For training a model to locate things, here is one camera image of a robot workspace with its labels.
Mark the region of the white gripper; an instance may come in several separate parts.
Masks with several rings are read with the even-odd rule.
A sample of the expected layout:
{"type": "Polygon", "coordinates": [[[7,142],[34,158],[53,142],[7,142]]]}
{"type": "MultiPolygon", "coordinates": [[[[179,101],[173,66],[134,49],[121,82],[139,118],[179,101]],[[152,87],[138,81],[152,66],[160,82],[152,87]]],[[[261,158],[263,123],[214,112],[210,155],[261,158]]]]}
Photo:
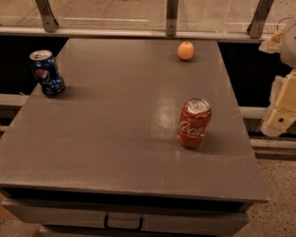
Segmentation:
{"type": "MultiPolygon", "coordinates": [[[[296,13],[284,31],[278,30],[260,44],[259,51],[269,54],[280,52],[281,61],[296,68],[296,13]]],[[[266,136],[276,137],[284,133],[295,120],[296,69],[293,69],[285,77],[275,77],[260,130],[266,136]]]]}

